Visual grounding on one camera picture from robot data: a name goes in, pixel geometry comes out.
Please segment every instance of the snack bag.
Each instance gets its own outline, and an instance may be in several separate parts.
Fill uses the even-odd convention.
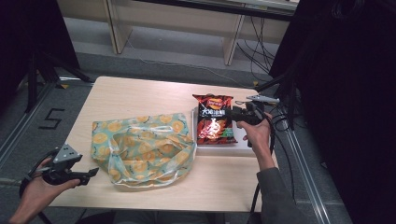
[[[197,144],[237,143],[233,137],[233,121],[225,115],[225,109],[231,109],[232,96],[192,95],[198,104]]]

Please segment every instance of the black cloth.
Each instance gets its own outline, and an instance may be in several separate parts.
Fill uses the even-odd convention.
[[[257,173],[262,193],[262,223],[308,223],[297,208],[277,168]]]

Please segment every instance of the floor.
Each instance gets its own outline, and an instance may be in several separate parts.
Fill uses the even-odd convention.
[[[65,22],[78,55],[81,71],[90,77],[101,75],[135,77],[241,88],[251,88],[254,82],[260,84],[271,79],[258,66],[252,65],[251,60],[241,50],[235,52],[233,63],[230,66],[225,65],[221,38],[217,36],[135,27],[122,54],[116,55],[113,53],[106,23],[67,18],[65,18]],[[240,40],[239,44],[244,50],[249,50],[243,40]],[[247,44],[252,48],[256,46],[256,42],[253,41],[248,41]],[[278,45],[265,44],[265,47],[276,55]],[[65,77],[72,77],[64,71],[60,71],[60,74]],[[73,119],[76,118],[79,108],[83,104],[83,101],[74,104],[73,102],[78,102],[78,98],[86,97],[90,88],[90,86],[80,84],[71,85],[70,92],[67,93],[68,100],[62,104],[64,106],[70,104],[73,109],[66,119],[68,121],[65,121],[68,126],[64,127],[57,138],[60,139],[60,144],[66,138],[67,129],[70,129],[73,125]],[[61,97],[62,94],[65,93],[54,90],[49,98],[55,104],[54,102],[59,101],[57,97]],[[17,124],[19,117],[22,116],[18,108],[25,106],[24,97],[26,97],[26,90],[22,88],[14,105],[0,118],[2,121],[7,120],[0,129],[1,142],[6,141],[9,130]],[[308,173],[312,175],[314,189],[318,191],[319,198],[325,206],[325,211],[321,214],[325,214],[327,217],[323,218],[318,215],[320,212],[318,213],[318,209],[312,203],[309,193],[310,188],[307,188],[302,179],[301,165],[297,162],[298,156],[288,146],[288,136],[281,133],[280,138],[287,149],[285,151],[279,150],[276,155],[285,184],[289,186],[290,191],[294,192],[299,208],[306,214],[310,223],[351,223],[330,175],[320,164],[320,155],[309,129],[304,124],[304,117],[298,118],[296,124],[298,125],[296,125],[295,134],[299,139]],[[40,124],[35,124],[35,121],[30,124],[30,126],[34,125]],[[12,158],[16,156],[14,154],[17,153],[9,156],[10,159],[5,163],[3,170],[0,166],[0,193],[1,197],[4,197],[4,200],[1,200],[3,203],[0,203],[0,210],[6,211],[0,216],[0,222],[7,220],[7,216],[10,216],[12,209],[17,206],[17,200],[15,199],[18,198],[16,193],[18,178],[12,178],[8,174],[12,172],[18,172],[19,174],[21,171],[7,170],[7,163],[11,163]],[[28,167],[28,165],[22,165],[23,169],[21,170],[27,170]],[[48,213],[49,219],[56,220],[55,223],[70,223],[70,220],[77,220],[83,212],[84,210],[81,208],[50,208],[46,211],[46,214]],[[101,210],[88,209],[84,216],[98,212],[101,212]],[[245,213],[226,214],[225,222],[232,224],[246,223],[247,216],[248,214]],[[33,223],[41,223],[41,221],[35,219]]]

